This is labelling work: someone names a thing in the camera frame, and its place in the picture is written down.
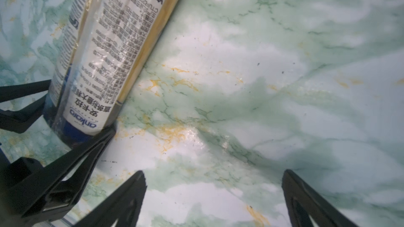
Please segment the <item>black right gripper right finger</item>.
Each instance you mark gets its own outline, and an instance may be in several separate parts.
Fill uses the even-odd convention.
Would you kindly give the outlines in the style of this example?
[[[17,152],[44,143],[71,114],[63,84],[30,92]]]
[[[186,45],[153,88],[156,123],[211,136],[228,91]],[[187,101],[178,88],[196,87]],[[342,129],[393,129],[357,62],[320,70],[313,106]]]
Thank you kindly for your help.
[[[282,189],[293,227],[356,227],[308,183],[290,169],[285,170]]]

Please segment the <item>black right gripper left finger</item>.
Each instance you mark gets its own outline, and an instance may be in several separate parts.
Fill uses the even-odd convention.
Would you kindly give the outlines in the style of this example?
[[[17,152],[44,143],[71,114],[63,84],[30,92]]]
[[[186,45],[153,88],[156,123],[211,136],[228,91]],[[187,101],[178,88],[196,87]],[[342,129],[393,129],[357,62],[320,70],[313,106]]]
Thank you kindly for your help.
[[[99,204],[77,227],[135,227],[146,193],[146,178],[140,170]]]

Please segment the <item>clear blue spaghetti package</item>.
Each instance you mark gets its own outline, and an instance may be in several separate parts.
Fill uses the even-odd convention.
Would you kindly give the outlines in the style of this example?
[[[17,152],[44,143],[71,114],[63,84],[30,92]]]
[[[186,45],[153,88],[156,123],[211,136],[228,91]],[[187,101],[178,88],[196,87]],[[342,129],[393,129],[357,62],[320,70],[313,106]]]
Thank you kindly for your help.
[[[178,0],[74,0],[44,118],[71,148],[117,119]]]

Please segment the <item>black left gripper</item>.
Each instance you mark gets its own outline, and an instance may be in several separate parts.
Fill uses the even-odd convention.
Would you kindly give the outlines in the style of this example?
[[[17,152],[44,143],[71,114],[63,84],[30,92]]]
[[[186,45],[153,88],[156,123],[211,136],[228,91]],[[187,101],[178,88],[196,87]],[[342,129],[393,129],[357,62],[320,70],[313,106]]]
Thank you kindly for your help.
[[[51,80],[1,87],[1,103],[44,92]],[[24,133],[43,114],[46,96],[21,110],[1,110],[1,129]],[[116,134],[103,129],[51,164],[1,151],[1,227],[32,227],[62,219],[78,203],[100,156]]]

